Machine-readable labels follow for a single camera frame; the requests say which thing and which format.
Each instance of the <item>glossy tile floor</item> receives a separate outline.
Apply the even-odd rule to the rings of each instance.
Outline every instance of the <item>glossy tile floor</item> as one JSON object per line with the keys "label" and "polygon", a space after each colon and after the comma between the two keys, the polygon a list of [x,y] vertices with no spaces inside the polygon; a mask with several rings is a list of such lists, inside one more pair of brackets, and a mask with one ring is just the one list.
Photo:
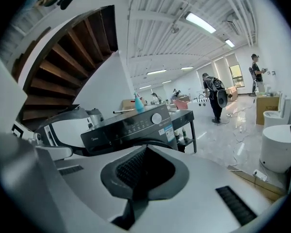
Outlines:
{"label": "glossy tile floor", "polygon": [[[212,123],[213,117],[198,117],[194,120],[197,153],[193,144],[185,152],[192,156],[207,158],[222,166],[234,166],[248,174],[255,169],[266,173],[267,182],[285,189],[286,175],[274,173],[259,162],[263,126],[256,125],[256,97],[239,96],[229,102],[221,115],[221,124]],[[192,137],[190,124],[184,126]]]}

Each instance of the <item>toilet lid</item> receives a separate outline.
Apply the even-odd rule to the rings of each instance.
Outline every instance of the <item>toilet lid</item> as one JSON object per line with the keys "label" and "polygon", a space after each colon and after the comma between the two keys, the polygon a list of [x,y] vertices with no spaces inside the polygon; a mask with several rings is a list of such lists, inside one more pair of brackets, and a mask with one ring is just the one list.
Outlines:
{"label": "toilet lid", "polygon": [[267,127],[263,135],[276,142],[291,143],[290,124]]}

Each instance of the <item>control knob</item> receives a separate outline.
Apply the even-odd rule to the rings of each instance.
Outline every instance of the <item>control knob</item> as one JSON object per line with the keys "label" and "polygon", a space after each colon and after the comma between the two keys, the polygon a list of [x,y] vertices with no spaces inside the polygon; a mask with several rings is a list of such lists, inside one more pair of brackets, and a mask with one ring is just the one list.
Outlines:
{"label": "control knob", "polygon": [[154,124],[160,124],[162,121],[162,116],[158,113],[155,113],[155,114],[153,114],[151,120]]}

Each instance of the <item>black backpack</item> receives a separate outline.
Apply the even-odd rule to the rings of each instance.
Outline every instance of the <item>black backpack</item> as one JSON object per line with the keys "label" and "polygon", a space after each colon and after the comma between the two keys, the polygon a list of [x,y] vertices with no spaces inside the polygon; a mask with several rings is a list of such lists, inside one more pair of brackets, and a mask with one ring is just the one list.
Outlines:
{"label": "black backpack", "polygon": [[225,90],[224,84],[221,80],[208,76],[206,79],[206,84],[208,86],[208,89],[212,92],[217,92],[220,90]]}

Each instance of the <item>blue spray bottle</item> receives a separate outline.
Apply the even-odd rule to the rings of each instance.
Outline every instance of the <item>blue spray bottle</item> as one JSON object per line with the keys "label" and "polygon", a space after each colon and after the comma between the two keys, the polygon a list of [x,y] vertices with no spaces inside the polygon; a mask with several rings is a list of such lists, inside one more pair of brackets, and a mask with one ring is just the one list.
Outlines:
{"label": "blue spray bottle", "polygon": [[145,110],[143,103],[141,102],[141,100],[140,100],[140,98],[139,98],[139,96],[137,95],[136,92],[134,93],[134,95],[135,95],[135,108],[136,108],[136,111],[143,112]]}

